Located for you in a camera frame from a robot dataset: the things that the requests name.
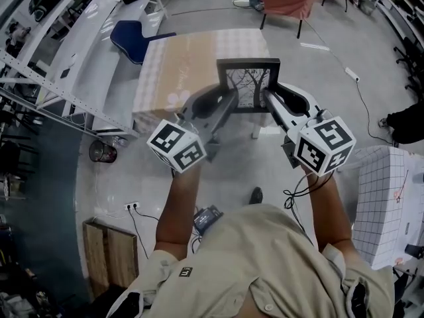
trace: electrical outlet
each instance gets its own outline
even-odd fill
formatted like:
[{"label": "electrical outlet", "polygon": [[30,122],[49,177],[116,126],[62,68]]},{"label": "electrical outlet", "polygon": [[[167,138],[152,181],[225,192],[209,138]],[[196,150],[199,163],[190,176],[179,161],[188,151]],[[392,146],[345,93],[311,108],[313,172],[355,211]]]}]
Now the electrical outlet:
[{"label": "electrical outlet", "polygon": [[349,67],[344,70],[354,81],[359,81],[359,77]]},{"label": "electrical outlet", "polygon": [[140,207],[140,203],[138,202],[138,201],[133,201],[132,203],[127,203],[127,204],[125,204],[124,205],[124,209],[126,210],[126,211],[128,211],[128,206],[130,207],[130,212],[133,212],[133,210],[134,210],[134,205],[135,205],[135,208],[136,209],[138,209],[139,207]]}]

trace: black shoe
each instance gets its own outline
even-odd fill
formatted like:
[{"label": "black shoe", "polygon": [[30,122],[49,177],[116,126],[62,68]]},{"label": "black shoe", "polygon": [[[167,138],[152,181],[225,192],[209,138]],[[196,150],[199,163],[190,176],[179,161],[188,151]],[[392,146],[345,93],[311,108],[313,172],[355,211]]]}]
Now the black shoe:
[{"label": "black shoe", "polygon": [[249,205],[252,204],[261,204],[264,196],[262,195],[262,189],[256,186],[250,196]]}]

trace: concrete floor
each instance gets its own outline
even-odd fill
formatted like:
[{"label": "concrete floor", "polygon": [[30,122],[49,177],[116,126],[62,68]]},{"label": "concrete floor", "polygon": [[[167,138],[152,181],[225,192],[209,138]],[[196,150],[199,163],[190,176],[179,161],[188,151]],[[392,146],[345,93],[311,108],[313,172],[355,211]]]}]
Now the concrete floor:
[{"label": "concrete floor", "polygon": [[[368,136],[366,110],[344,67],[360,77],[359,87],[371,113],[370,131],[374,135],[389,140],[387,133],[376,126],[376,121],[409,107],[415,100],[411,92],[404,89],[406,69],[395,63],[397,55],[393,47],[401,46],[401,42],[390,23],[378,10],[367,17],[349,4],[345,13],[344,4],[344,0],[327,0],[322,7],[321,0],[316,1],[299,40],[296,38],[298,21],[287,17],[268,17],[262,33],[271,56],[282,62],[279,80],[310,92],[322,107],[340,115],[356,136],[357,148],[361,148],[382,142]],[[200,9],[215,10],[194,12]],[[160,33],[257,28],[262,19],[262,15],[252,9],[234,8],[232,0],[170,0],[167,10],[170,18],[162,22]],[[332,52],[306,48],[301,46],[302,42],[328,46]],[[221,136],[221,151],[214,163],[205,163],[203,167],[199,207],[216,205],[224,212],[232,211],[248,201],[254,186],[260,186],[264,202],[282,208],[286,200],[283,190],[293,190],[302,172],[290,167],[280,148],[283,136],[264,135],[252,140],[251,132],[252,124],[236,115],[230,118]],[[131,142],[129,147],[119,149],[115,163],[95,165],[87,157],[92,139],[83,138],[76,187],[77,233],[82,256],[83,220],[100,215],[96,220],[135,233],[132,219],[122,210],[125,203],[139,201],[140,212],[147,215],[158,217],[162,212],[171,173],[149,151],[146,139],[144,136]],[[424,154],[422,142],[401,145],[401,148]],[[358,172],[335,176],[346,210],[354,221]],[[303,226],[312,237],[309,199],[299,198],[297,206]],[[105,211],[118,219],[106,216]],[[135,219],[150,253],[156,221]],[[142,267],[146,258],[140,244],[138,254]]]}]

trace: wire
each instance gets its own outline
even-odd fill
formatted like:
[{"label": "wire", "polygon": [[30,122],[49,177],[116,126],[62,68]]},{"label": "wire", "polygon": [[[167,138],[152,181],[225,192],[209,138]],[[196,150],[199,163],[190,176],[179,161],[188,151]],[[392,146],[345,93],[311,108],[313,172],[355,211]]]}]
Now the wire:
[{"label": "wire", "polygon": [[[308,23],[306,20],[305,20],[305,22],[308,24],[309,27],[312,28],[313,32],[318,36],[318,38],[323,42],[323,44],[329,49],[330,53],[336,58],[336,60],[341,65],[342,69],[345,70],[346,69],[346,66],[342,63],[342,61],[339,59],[339,57],[330,49],[330,46],[324,41],[323,38],[321,38],[321,36],[319,35],[319,33],[311,26],[310,23]],[[367,127],[367,129],[368,129],[368,135],[371,138],[380,139],[380,140],[386,142],[387,144],[389,144],[390,146],[393,146],[394,145],[393,142],[387,141],[386,139],[380,138],[379,136],[373,136],[373,135],[371,135],[371,133],[370,133],[370,112],[369,112],[369,110],[368,110],[368,108],[367,108],[367,106],[366,106],[366,104],[365,104],[365,102],[364,102],[364,100],[362,98],[362,94],[361,94],[361,92],[359,90],[359,81],[355,81],[355,82],[356,82],[356,88],[357,88],[357,90],[359,92],[359,97],[360,97],[362,103],[365,106],[366,113],[368,114],[368,127]]]},{"label": "wire", "polygon": [[384,142],[387,142],[389,145],[393,146],[393,143],[392,143],[392,142],[389,142],[389,141],[387,141],[386,139],[380,138],[379,136],[374,136],[374,135],[372,135],[372,134],[370,133],[370,112],[369,112],[369,110],[368,110],[368,108],[367,108],[367,106],[366,106],[366,104],[365,104],[365,101],[364,101],[364,100],[363,100],[363,98],[362,98],[362,94],[361,94],[361,92],[360,92],[360,90],[359,90],[359,82],[358,82],[358,81],[356,81],[356,88],[357,88],[358,93],[359,93],[359,98],[360,98],[360,100],[362,101],[362,103],[363,103],[363,104],[364,104],[364,106],[365,106],[366,114],[368,115],[368,126],[367,126],[368,135],[369,135],[371,138],[380,139],[380,140],[382,140],[382,141],[384,141]]},{"label": "wire", "polygon": [[302,229],[302,231],[304,233],[306,233],[305,228],[301,224],[299,218],[297,218],[297,215],[296,215],[296,213],[295,213],[295,211],[293,209],[293,206],[296,206],[297,212],[299,212],[299,209],[297,208],[297,204],[296,204],[296,202],[295,202],[294,199],[296,197],[303,197],[304,195],[311,194],[312,192],[316,191],[317,189],[320,189],[321,187],[323,187],[331,179],[331,177],[333,177],[334,171],[332,171],[331,174],[330,174],[330,176],[321,185],[319,185],[318,187],[310,190],[313,186],[315,186],[317,184],[317,182],[318,182],[318,178],[317,178],[317,180],[315,180],[315,182],[311,186],[308,186],[307,188],[303,189],[302,191],[297,191],[297,189],[298,189],[300,183],[302,182],[302,180],[305,179],[308,176],[311,176],[312,174],[313,174],[313,172],[310,172],[310,173],[304,175],[302,178],[300,178],[300,180],[298,181],[298,183],[297,183],[297,185],[296,185],[296,187],[294,189],[294,192],[291,192],[288,189],[285,189],[283,191],[283,193],[285,195],[288,195],[288,198],[284,202],[284,208],[291,210],[291,213],[293,214],[294,219],[297,221],[297,223],[299,224],[300,228]]},{"label": "wire", "polygon": [[146,258],[148,259],[146,249],[144,248],[143,242],[141,241],[141,237],[140,237],[140,234],[138,233],[137,225],[135,223],[135,219],[134,219],[133,214],[131,213],[130,209],[128,210],[128,213],[130,214],[132,221],[134,222],[135,231],[137,232],[138,239],[140,240],[141,247],[143,247],[144,254],[146,255]]},{"label": "wire", "polygon": [[156,217],[152,217],[151,215],[142,215],[141,213],[139,213],[139,212],[137,211],[137,208],[134,208],[134,211],[135,211],[138,215],[140,215],[141,217],[148,217],[148,218],[152,218],[152,219],[155,219],[155,220],[159,221],[159,219],[158,219],[158,218],[156,218]]},{"label": "wire", "polygon": [[195,12],[205,12],[205,11],[220,11],[221,9],[237,9],[236,7],[223,7],[223,8],[210,8],[210,9],[196,9],[194,11],[187,11],[187,12],[181,12],[181,13],[174,13],[171,16],[174,17],[176,15],[181,14],[188,14],[188,13],[195,13]]},{"label": "wire", "polygon": [[78,125],[78,126],[85,125],[85,112],[83,113],[83,116],[84,116],[84,122],[83,122],[82,124],[78,124],[78,123],[76,123],[75,121],[73,121],[73,120],[72,120],[72,115],[74,115],[74,114],[71,114],[71,115],[69,116],[69,119],[71,120],[71,122],[73,122],[75,125]]},{"label": "wire", "polygon": [[198,237],[194,238],[193,240],[191,240],[191,251],[193,252],[193,254],[194,254],[194,243],[196,241],[198,241],[200,243],[201,242],[201,237],[198,236]]},{"label": "wire", "polygon": [[331,50],[330,46],[324,41],[324,39],[321,38],[321,35],[315,30],[315,28],[312,27],[312,25],[304,20],[305,23],[312,28],[313,32],[318,36],[319,40],[323,42],[323,44],[329,49],[330,53],[336,58],[336,60],[339,62],[339,64],[342,66],[343,71],[346,69],[345,65],[342,63],[342,60],[339,59],[339,57]]}]

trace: chair seat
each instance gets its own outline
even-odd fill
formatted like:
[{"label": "chair seat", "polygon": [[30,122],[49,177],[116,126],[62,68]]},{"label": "chair seat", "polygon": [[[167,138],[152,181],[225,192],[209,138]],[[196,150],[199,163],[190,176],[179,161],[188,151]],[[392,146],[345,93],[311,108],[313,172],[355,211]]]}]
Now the chair seat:
[{"label": "chair seat", "polygon": [[121,20],[111,33],[111,41],[133,64],[142,65],[150,41],[175,35],[177,34],[168,33],[145,38],[140,21]]}]

